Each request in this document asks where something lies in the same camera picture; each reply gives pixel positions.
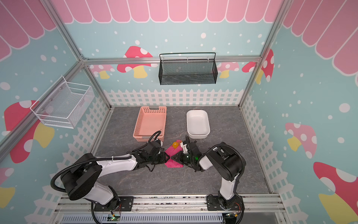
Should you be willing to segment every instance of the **mushroom decal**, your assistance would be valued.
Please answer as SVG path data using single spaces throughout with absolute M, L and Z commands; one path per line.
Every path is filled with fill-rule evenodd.
M 5 180 L 12 175 L 14 172 L 13 168 L 0 168 L 0 186 L 2 183 L 5 182 Z M 0 208 L 5 208 L 12 197 L 15 194 L 15 188 L 14 187 L 0 187 Z
M 286 123 L 285 134 L 290 133 L 292 138 L 287 139 L 287 142 L 293 151 L 297 151 L 301 145 L 306 152 L 306 156 L 311 159 L 316 153 L 317 137 L 313 128 L 308 125 L 301 125 L 295 123 Z
M 4 111 L 6 131 L 3 135 L 12 131 L 16 125 L 29 112 L 34 100 L 26 100 L 12 104 Z M 55 129 L 45 126 L 37 120 L 35 124 L 26 132 L 15 147 L 10 151 L 10 157 L 14 163 L 21 163 L 27 159 L 31 152 L 33 140 L 37 140 L 41 147 L 46 148 L 55 135 Z
M 114 68 L 111 65 L 91 65 L 89 67 L 95 77 L 98 77 L 98 73 L 100 74 L 101 79 L 109 79 L 110 76 L 107 74 L 106 71 L 114 72 Z
M 333 166 L 315 162 L 313 170 L 332 195 L 319 194 L 329 217 L 337 224 L 358 221 L 358 178 Z
M 242 71 L 251 72 L 254 67 L 255 67 L 255 62 L 249 62 L 242 68 Z M 274 52 L 272 51 L 272 49 L 270 49 L 266 57 L 266 60 L 263 62 L 263 65 L 255 79 L 256 83 L 259 85 L 261 84 L 261 78 L 263 74 L 265 74 L 266 80 L 267 82 L 269 82 L 272 78 L 273 72 L 274 72 Z
M 239 63 L 237 62 L 225 62 L 217 65 L 218 71 L 221 72 L 219 78 L 227 78 L 229 77 L 229 70 L 231 71 L 239 71 Z
M 128 48 L 127 52 L 123 56 L 124 58 L 152 58 L 153 56 L 143 48 L 137 46 L 131 46 Z M 144 65 L 149 67 L 157 67 L 158 64 L 126 64 L 126 65 L 118 65 L 117 70 L 119 72 L 125 73 L 130 70 L 134 70 L 135 78 L 145 78 L 148 74 L 144 70 Z

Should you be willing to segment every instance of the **metal base plate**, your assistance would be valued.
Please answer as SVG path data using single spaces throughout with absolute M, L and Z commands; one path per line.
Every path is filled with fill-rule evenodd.
M 134 197 L 120 196 L 119 198 L 121 199 L 121 207 L 118 208 L 117 210 L 114 210 L 114 212 L 119 211 L 119 209 L 121 209 L 121 211 L 131 211 Z M 94 211 L 110 211 L 110 210 L 108 208 L 103 207 L 101 204 L 96 204 Z
M 224 211 L 225 210 L 220 206 L 220 203 L 219 203 L 218 199 L 219 199 L 219 196 L 214 196 L 214 195 L 208 195 L 207 196 L 206 202 L 207 202 L 207 206 L 208 206 L 208 211 Z M 245 209 L 244 206 L 243 206 L 241 196 L 239 196 L 239 198 L 236 197 L 235 200 L 232 203 L 234 205 L 230 209 L 227 209 L 225 211 L 238 211 L 239 206 L 237 204 L 239 204 L 241 208 Z

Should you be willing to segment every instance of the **white tray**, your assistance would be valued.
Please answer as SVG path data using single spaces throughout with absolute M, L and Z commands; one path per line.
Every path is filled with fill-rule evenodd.
M 208 113 L 204 110 L 187 112 L 187 129 L 190 138 L 206 138 L 210 133 Z

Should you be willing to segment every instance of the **pink basket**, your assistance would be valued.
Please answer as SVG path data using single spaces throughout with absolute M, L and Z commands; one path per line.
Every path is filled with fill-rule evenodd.
M 161 131 L 158 139 L 164 141 L 164 129 L 166 120 L 166 106 L 158 109 L 150 109 L 149 106 L 140 108 L 133 137 L 138 142 L 146 142 L 156 131 Z

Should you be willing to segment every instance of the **plastic basket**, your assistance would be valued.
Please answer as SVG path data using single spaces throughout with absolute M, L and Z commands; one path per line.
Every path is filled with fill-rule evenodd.
M 138 142 L 146 142 L 156 131 L 161 131 L 158 139 L 164 141 L 166 106 L 142 106 L 139 110 L 133 137 Z
M 215 84 L 218 70 L 215 53 L 160 54 L 161 85 Z
M 91 86 L 65 80 L 39 102 L 42 97 L 30 107 L 38 119 L 44 125 L 73 129 L 91 104 L 95 94 Z

